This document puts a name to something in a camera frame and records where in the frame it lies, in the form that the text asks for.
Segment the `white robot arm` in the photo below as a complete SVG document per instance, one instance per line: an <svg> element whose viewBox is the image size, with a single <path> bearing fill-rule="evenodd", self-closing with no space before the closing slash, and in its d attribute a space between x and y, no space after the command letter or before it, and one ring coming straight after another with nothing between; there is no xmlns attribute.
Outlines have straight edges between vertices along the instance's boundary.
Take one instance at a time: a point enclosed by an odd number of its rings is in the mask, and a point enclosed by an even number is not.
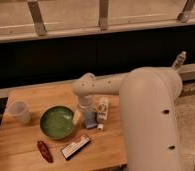
<svg viewBox="0 0 195 171"><path fill-rule="evenodd" d="M119 97L128 171L184 171L174 107L182 87L171 67L141 67L105 79L87 73L72 91L82 111L96 94Z"/></svg>

